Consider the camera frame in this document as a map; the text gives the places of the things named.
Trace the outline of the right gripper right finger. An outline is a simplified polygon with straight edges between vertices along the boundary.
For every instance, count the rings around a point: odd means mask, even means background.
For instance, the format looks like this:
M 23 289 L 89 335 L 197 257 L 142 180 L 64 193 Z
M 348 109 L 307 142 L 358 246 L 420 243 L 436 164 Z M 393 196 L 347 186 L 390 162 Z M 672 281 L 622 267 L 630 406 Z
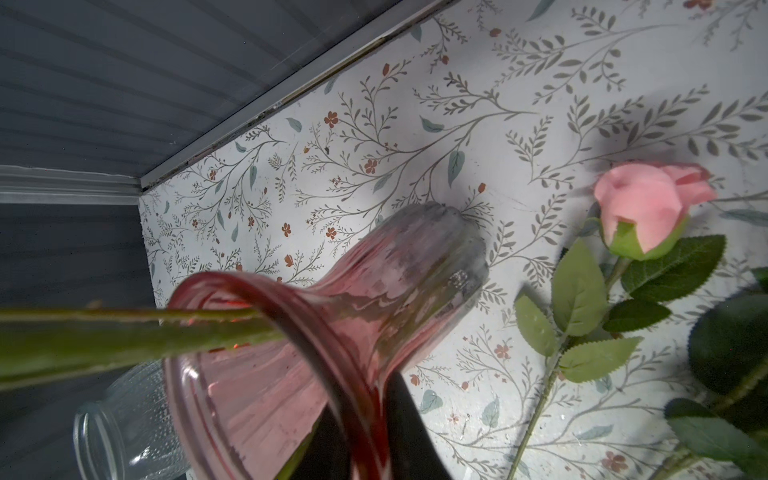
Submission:
M 393 478 L 450 480 L 400 373 L 387 382 L 384 406 Z

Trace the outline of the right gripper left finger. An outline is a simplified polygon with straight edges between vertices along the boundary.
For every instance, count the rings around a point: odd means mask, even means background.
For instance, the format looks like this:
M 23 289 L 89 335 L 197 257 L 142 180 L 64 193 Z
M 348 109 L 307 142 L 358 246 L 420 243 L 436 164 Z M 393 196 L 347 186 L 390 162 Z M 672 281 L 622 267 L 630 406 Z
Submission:
M 311 441 L 291 480 L 348 480 L 351 455 L 329 407 L 323 410 Z

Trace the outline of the light pink rosebud stem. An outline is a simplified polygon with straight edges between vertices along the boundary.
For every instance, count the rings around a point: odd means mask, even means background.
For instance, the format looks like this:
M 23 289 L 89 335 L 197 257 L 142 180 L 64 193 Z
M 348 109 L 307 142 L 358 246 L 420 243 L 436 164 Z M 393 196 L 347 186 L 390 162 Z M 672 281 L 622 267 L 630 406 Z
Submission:
M 508 473 L 514 478 L 524 451 L 559 378 L 572 383 L 598 379 L 624 365 L 639 339 L 595 339 L 608 322 L 609 294 L 630 267 L 672 252 L 685 232 L 690 210 L 716 199 L 710 172 L 693 163 L 628 162 L 600 176 L 594 198 L 604 246 L 616 261 L 604 275 L 582 240 L 556 266 L 551 312 L 525 293 L 514 303 L 517 327 L 545 360 L 544 383 Z

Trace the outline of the clear ribbed glass vase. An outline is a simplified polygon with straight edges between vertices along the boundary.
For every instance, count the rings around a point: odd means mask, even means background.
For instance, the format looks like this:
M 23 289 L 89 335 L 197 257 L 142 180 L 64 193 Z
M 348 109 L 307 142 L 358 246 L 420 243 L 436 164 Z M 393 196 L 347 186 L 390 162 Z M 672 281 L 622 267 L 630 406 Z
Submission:
M 73 443 L 83 479 L 183 479 L 189 463 L 171 418 L 162 363 L 133 367 L 101 400 L 83 404 Z

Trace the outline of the magenta pink artificial rose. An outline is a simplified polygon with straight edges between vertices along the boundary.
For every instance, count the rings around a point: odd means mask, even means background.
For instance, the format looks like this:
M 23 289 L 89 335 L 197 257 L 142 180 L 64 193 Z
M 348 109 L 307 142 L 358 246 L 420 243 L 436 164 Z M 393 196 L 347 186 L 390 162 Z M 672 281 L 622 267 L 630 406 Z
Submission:
M 282 338 L 273 322 L 253 308 L 3 309 L 1 389 Z

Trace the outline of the pink ribbed glass vase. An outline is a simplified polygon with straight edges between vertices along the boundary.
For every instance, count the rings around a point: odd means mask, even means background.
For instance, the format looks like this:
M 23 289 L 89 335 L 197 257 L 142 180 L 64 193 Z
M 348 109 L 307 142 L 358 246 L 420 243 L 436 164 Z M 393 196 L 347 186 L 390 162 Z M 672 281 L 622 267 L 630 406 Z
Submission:
M 167 359 L 165 388 L 199 479 L 274 479 L 333 418 L 353 479 L 390 479 L 389 380 L 474 307 L 489 267 L 480 228 L 439 203 L 406 206 L 312 286 L 247 272 L 194 274 L 175 309 L 253 307 L 279 338 Z

